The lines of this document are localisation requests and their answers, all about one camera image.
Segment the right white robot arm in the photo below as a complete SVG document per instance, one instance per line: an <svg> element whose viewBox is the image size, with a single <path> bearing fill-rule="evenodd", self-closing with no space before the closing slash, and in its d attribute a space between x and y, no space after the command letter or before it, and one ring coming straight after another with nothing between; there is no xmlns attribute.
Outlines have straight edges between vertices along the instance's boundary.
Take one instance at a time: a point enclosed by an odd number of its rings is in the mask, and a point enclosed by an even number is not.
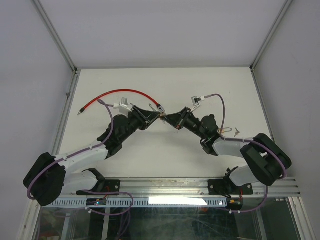
<svg viewBox="0 0 320 240"><path fill-rule="evenodd" d="M270 187L287 175L292 166L290 157L266 134L249 139L228 138L221 135L213 114L202 119L188 107L161 118L177 130L187 129L200 138L202 149L212 156L231 156L245 160L245 166L227 169L214 190L223 196L236 193L242 186L260 182Z"/></svg>

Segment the red cable lock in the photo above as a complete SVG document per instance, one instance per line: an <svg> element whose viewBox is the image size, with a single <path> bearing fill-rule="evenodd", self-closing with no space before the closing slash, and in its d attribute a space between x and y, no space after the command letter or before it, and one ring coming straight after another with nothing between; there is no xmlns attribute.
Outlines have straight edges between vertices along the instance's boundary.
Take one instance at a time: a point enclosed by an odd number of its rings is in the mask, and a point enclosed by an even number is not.
<svg viewBox="0 0 320 240"><path fill-rule="evenodd" d="M117 98L113 99L113 100L117 100L117 102L115 102L115 103L119 103L122 98L128 98L128 97L132 97L132 96L141 96L141 97L144 97L144 98L148 99L149 103L152 104L154 108L156 108L157 104L160 104L155 99L153 99L151 96L149 96L148 94L143 93L141 91L134 90L134 89L116 89L116 90L111 90L111 91L105 92L105 93L103 93L101 95L98 95L97 97L92 99L90 102L88 102L85 106L83 106L79 110L77 115L82 114L90 105L92 105L95 102L99 102L101 104L104 104L109 109L114 109L113 108L114 103L108 104L108 103L105 103L103 101L109 95L117 96ZM129 107L132 109L134 103L130 102L129 100L128 100L128 102L130 103Z"/></svg>

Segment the small brass padlock long shackle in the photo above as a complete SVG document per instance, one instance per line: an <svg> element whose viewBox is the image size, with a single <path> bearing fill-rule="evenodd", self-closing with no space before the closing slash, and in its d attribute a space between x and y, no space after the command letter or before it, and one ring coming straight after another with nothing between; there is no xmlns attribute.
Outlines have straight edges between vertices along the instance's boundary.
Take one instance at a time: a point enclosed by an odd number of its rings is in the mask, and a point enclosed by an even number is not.
<svg viewBox="0 0 320 240"><path fill-rule="evenodd" d="M149 104L149 107L153 112L159 113L159 118L163 119L166 116L166 111L161 104L157 104L156 108L152 104Z"/></svg>

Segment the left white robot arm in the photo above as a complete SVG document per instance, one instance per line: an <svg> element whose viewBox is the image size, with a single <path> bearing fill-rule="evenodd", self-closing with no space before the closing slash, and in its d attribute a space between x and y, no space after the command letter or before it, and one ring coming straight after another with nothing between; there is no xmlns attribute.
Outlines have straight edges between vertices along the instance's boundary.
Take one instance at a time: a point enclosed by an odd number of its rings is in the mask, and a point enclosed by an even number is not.
<svg viewBox="0 0 320 240"><path fill-rule="evenodd" d="M91 144L69 153L41 154L23 180L27 197L42 207L53 203L69 186L68 180L88 164L106 160L116 155L137 130L144 131L159 117L160 112L133 106L127 115L110 117L106 131Z"/></svg>

